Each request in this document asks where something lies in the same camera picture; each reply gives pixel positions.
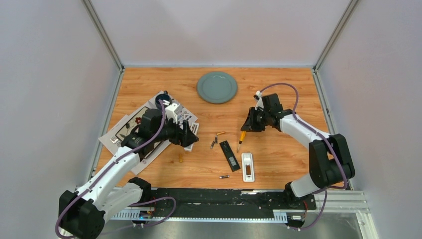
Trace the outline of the yellow handled screwdriver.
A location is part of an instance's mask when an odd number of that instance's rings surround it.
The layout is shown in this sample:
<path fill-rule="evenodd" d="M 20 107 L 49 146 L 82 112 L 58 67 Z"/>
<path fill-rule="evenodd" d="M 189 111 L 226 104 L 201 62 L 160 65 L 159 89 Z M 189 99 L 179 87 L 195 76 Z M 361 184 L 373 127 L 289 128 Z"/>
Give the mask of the yellow handled screwdriver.
<path fill-rule="evenodd" d="M 246 136 L 246 131 L 242 131 L 240 133 L 239 142 L 238 142 L 238 145 L 237 145 L 237 148 L 236 148 L 236 152 L 239 152 L 240 151 L 240 147 L 241 147 L 241 145 L 242 145 L 242 143 L 244 141 L 245 136 Z"/>

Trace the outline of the black remote control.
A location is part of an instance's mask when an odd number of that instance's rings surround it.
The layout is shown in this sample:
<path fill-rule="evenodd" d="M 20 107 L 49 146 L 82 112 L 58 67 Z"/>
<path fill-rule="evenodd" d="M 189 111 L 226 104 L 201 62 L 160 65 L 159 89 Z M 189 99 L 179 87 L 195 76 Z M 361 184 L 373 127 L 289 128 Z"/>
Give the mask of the black remote control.
<path fill-rule="evenodd" d="M 232 172 L 240 170 L 241 169 L 240 164 L 238 163 L 237 159 L 235 158 L 235 155 L 234 155 L 228 141 L 220 142 L 219 145 L 220 145 L 220 147 L 221 147 L 221 149 L 224 153 L 224 156 L 226 157 L 226 160 L 227 160 Z"/>

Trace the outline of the white remote with batteries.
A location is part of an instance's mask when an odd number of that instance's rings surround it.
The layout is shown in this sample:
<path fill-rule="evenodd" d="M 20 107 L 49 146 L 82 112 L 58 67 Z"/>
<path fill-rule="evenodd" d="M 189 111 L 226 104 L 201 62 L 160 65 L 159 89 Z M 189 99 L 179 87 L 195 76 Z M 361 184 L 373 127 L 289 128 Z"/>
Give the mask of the white remote with batteries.
<path fill-rule="evenodd" d="M 242 162 L 242 179 L 243 182 L 252 183 L 255 182 L 253 156 L 251 153 L 241 154 Z"/>

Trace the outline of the white remote with QR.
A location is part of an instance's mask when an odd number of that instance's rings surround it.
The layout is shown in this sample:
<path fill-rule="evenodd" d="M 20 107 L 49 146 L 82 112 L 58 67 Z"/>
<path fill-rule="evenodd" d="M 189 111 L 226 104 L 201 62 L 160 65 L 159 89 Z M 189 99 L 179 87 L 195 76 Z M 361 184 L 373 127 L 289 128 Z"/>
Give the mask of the white remote with QR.
<path fill-rule="evenodd" d="M 197 122 L 192 123 L 192 125 L 191 125 L 191 131 L 193 132 L 193 134 L 195 136 L 197 136 L 197 134 L 198 134 L 198 129 L 199 129 L 199 123 L 197 123 Z M 194 146 L 194 143 L 192 143 L 191 145 L 185 147 L 184 150 L 187 151 L 187 152 L 192 152 L 193 146 Z"/>

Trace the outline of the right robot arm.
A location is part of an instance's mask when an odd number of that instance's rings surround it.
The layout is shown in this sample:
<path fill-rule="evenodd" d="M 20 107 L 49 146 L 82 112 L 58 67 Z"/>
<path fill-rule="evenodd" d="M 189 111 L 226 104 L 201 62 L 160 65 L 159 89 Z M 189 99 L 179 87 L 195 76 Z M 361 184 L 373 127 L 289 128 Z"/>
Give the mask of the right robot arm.
<path fill-rule="evenodd" d="M 346 138 L 342 134 L 323 132 L 302 120 L 291 109 L 283 109 L 278 95 L 254 96 L 256 106 L 250 107 L 242 132 L 262 132 L 271 126 L 289 135 L 309 152 L 309 173 L 286 184 L 284 202 L 295 209 L 304 196 L 347 182 L 355 176 L 355 168 Z"/>

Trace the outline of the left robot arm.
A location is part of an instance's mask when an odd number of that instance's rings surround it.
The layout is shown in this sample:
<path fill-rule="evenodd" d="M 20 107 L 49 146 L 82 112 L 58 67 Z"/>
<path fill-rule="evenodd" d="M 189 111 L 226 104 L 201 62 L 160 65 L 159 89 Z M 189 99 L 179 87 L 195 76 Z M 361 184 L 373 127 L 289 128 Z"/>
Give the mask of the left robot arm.
<path fill-rule="evenodd" d="M 191 131 L 187 120 L 178 123 L 177 114 L 170 107 L 147 109 L 141 123 L 124 138 L 106 166 L 76 191 L 66 190 L 60 196 L 55 224 L 57 237 L 65 238 L 60 233 L 60 229 L 64 229 L 70 233 L 71 239 L 95 239 L 105 224 L 126 207 L 152 204 L 150 185 L 138 177 L 129 180 L 118 191 L 112 190 L 154 149 L 157 142 L 162 141 L 188 147 L 199 138 Z"/>

